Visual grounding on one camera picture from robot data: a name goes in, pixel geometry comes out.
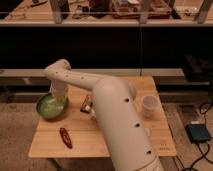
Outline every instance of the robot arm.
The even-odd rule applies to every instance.
[[[135,90],[118,77],[70,71],[66,60],[45,69],[56,98],[65,95],[67,84],[92,91],[94,110],[116,171],[162,171],[139,114]]]

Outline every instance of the floor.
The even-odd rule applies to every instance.
[[[198,115],[199,104],[163,103],[169,126],[177,148],[177,155],[185,167],[200,156],[197,147],[190,143],[184,126],[192,120],[203,122]],[[48,159],[32,159],[28,157],[30,144],[38,123],[35,103],[0,103],[0,170],[1,171],[55,171],[57,168]],[[213,109],[208,112],[207,126],[213,134]],[[211,149],[208,158],[213,159]],[[177,158],[162,157],[165,171],[181,170]],[[64,170],[74,171],[110,171],[112,163],[109,159],[65,160],[57,162]],[[205,159],[195,165],[200,171],[213,170],[213,165]]]

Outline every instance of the bowl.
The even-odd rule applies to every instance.
[[[36,110],[41,117],[54,119],[64,113],[67,105],[68,98],[57,100],[51,93],[47,93],[38,100]]]

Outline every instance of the black cable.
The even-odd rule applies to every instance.
[[[197,159],[191,164],[190,167],[184,168],[182,171],[198,171],[197,169],[194,168],[194,165],[195,165],[197,162],[199,162],[201,159],[205,158],[206,155],[209,153],[209,151],[210,151],[210,145],[207,144],[207,147],[208,147],[207,151],[206,151],[205,153],[203,153],[202,156],[200,156],[199,158],[197,158]]]
[[[202,149],[201,149],[201,147],[200,147],[199,144],[198,144],[198,149],[199,149],[200,153],[201,153],[202,155],[204,155],[204,153],[203,153],[203,151],[202,151]],[[205,158],[209,163],[213,164],[213,161],[210,160],[209,158],[207,158],[207,156],[205,156],[204,158]]]
[[[204,106],[209,105],[208,108],[206,110],[204,110]],[[200,114],[206,114],[213,106],[213,98],[211,99],[211,102],[207,102],[207,103],[202,103],[200,105]]]
[[[207,123],[207,119],[206,119],[206,115],[207,115],[207,112],[212,108],[213,106],[213,98],[211,99],[211,102],[207,102],[207,103],[202,103],[199,107],[199,110],[200,110],[200,114],[203,115],[204,117],[204,124],[206,125]]]

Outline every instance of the food item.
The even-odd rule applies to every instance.
[[[60,128],[60,135],[64,144],[66,144],[68,148],[72,148],[72,142],[70,140],[70,136],[65,128]]]
[[[88,94],[86,95],[86,98],[84,99],[84,102],[81,105],[80,111],[84,113],[90,113],[92,110],[92,105],[92,95]]]

